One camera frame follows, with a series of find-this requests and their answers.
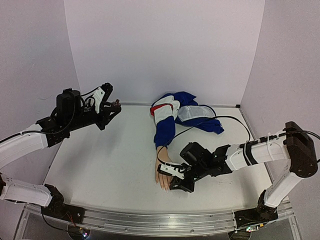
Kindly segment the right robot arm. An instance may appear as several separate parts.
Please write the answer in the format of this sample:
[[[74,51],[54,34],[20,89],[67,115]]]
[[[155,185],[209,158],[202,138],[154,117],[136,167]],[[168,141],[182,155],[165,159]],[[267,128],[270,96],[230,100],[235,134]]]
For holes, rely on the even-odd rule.
[[[197,142],[190,142],[180,156],[186,161],[183,176],[173,175],[170,190],[192,193],[195,183],[206,176],[231,174],[245,167],[286,160],[281,175],[263,193],[263,205],[277,208],[281,201],[303,179],[318,171],[312,132],[289,121],[281,133],[268,134],[242,144],[227,144],[210,152]]]

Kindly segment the red nail polish bottle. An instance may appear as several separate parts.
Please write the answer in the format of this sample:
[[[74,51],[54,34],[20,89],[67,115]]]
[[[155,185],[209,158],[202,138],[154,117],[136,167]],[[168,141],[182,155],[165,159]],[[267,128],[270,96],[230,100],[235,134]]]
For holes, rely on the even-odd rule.
[[[113,101],[111,103],[113,106],[121,106],[121,103],[120,103],[120,100],[119,99],[116,99],[115,101]]]

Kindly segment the blue white red jacket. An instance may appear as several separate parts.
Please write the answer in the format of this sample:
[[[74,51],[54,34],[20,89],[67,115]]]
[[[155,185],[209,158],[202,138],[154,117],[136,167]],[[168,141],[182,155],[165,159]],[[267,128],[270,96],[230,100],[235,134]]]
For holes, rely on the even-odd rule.
[[[208,105],[198,104],[196,96],[180,91],[167,93],[155,101],[150,107],[156,131],[154,135],[155,147],[167,147],[176,135],[176,124],[185,127],[195,127],[208,133],[217,135],[223,133],[224,128],[216,112]]]

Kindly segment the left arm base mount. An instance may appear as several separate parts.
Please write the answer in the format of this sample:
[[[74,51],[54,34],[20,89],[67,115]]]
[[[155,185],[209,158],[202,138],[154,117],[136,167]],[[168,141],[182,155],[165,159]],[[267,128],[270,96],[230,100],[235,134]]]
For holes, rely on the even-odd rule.
[[[75,224],[83,222],[85,215],[83,207],[66,204],[64,196],[55,186],[49,184],[45,184],[44,186],[49,190],[51,196],[49,204],[41,207],[41,213],[44,216],[70,221]]]

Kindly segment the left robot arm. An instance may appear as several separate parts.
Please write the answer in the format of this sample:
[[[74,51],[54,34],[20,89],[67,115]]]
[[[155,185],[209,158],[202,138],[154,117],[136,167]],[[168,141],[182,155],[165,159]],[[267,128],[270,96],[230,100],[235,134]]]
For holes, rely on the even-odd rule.
[[[72,88],[63,90],[56,97],[56,106],[50,116],[1,140],[1,168],[29,153],[61,143],[75,130],[96,125],[103,131],[122,110],[118,99],[108,101],[112,91],[110,83],[104,83],[85,94]],[[0,175],[0,198],[47,207],[58,219],[64,218],[68,213],[63,196],[54,186],[15,180],[3,173]]]

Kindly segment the aluminium front rail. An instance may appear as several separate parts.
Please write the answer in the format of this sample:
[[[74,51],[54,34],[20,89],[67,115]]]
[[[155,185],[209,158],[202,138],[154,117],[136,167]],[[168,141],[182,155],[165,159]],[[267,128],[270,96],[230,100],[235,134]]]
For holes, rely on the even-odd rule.
[[[150,236],[150,237],[190,237],[209,236],[220,233],[261,232],[272,230],[274,236],[285,238],[284,224],[289,224],[288,239],[300,240],[301,233],[289,199],[283,200],[277,207],[278,219],[266,224],[236,229],[235,212],[237,210],[187,212],[187,213],[145,213],[125,212],[84,208],[82,223],[74,223],[56,219],[41,213],[41,207],[27,203],[20,216],[14,238],[21,240],[26,231],[31,214],[46,217],[48,220],[67,224],[73,227],[83,227],[89,230],[101,230],[108,233]]]

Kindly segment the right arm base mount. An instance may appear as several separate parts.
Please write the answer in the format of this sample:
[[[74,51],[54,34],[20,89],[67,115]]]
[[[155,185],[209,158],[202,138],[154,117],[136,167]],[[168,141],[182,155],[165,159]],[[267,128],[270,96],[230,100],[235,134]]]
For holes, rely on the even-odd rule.
[[[277,220],[278,217],[277,208],[266,206],[262,195],[259,197],[256,207],[238,210],[234,213],[237,230],[267,224],[268,222]]]

